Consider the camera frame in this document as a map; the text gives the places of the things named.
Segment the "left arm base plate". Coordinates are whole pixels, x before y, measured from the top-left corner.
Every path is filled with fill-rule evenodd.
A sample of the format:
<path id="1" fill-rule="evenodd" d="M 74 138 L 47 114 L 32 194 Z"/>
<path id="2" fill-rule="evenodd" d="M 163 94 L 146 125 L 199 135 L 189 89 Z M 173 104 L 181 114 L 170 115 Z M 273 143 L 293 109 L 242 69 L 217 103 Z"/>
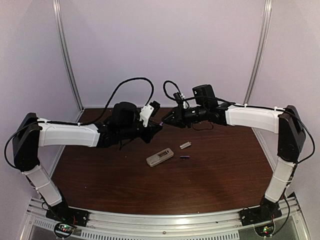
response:
<path id="1" fill-rule="evenodd" d="M 87 210 L 80 210 L 72 207 L 50 207 L 45 216 L 48 219 L 59 221 L 72 226 L 86 227 L 89 219 Z"/>

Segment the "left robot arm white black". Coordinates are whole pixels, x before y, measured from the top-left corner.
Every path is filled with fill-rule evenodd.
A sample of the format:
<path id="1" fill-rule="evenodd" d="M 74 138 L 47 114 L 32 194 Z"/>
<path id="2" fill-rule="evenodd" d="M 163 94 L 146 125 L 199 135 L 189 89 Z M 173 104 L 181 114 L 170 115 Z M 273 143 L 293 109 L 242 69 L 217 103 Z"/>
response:
<path id="1" fill-rule="evenodd" d="M 72 211 L 38 158 L 38 149 L 46 146 L 85 146 L 108 148 L 124 146 L 140 138 L 149 143 L 162 126 L 150 120 L 160 104 L 156 101 L 137 110 L 130 102 L 117 103 L 104 122 L 80 123 L 50 121 L 28 113 L 17 131 L 8 139 L 12 143 L 12 168 L 22 172 L 44 198 L 49 211 L 61 222 L 72 218 Z"/>

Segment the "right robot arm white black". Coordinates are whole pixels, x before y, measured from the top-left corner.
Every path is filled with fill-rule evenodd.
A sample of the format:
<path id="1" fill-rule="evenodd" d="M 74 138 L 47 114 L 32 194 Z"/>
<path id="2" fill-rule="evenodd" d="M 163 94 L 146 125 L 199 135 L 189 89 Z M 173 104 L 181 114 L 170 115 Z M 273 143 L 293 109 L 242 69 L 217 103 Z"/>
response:
<path id="1" fill-rule="evenodd" d="M 268 220 L 278 209 L 278 202 L 291 183 L 302 160 L 299 159 L 309 130 L 301 121 L 295 106 L 285 108 L 251 106 L 217 98 L 211 85 L 192 89 L 195 107 L 184 107 L 180 93 L 171 100 L 177 103 L 161 120 L 177 128 L 191 128 L 207 121 L 221 126 L 242 126 L 265 130 L 278 136 L 277 164 L 270 183 L 256 210 L 259 220 Z"/>

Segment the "grey remote control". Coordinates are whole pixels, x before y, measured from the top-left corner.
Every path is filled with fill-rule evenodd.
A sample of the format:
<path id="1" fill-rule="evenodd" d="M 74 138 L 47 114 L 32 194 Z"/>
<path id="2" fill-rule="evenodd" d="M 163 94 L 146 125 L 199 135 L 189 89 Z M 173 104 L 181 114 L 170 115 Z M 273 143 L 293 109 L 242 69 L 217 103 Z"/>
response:
<path id="1" fill-rule="evenodd" d="M 146 163 L 150 167 L 154 167 L 174 156 L 174 152 L 170 148 L 166 148 L 146 159 Z"/>

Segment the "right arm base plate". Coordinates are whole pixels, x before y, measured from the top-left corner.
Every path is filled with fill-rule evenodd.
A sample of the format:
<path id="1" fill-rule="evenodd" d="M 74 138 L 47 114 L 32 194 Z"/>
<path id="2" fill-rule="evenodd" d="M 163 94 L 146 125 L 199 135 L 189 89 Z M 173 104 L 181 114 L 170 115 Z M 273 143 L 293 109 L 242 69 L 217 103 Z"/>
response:
<path id="1" fill-rule="evenodd" d="M 242 226 L 260 224 L 270 222 L 273 218 L 279 218 L 282 212 L 278 207 L 270 210 L 266 206 L 257 206 L 252 208 L 244 208 L 239 212 L 239 217 Z"/>

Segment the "grey battery cover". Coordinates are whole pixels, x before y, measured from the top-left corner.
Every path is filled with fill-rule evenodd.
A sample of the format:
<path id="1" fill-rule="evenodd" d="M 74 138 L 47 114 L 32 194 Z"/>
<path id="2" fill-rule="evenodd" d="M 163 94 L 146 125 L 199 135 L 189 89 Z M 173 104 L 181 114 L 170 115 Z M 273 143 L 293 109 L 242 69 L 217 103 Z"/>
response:
<path id="1" fill-rule="evenodd" d="M 192 143 L 190 141 L 188 141 L 188 142 L 181 144 L 179 147 L 181 150 L 183 150 L 183 149 L 190 147 L 191 145 L 192 145 Z"/>

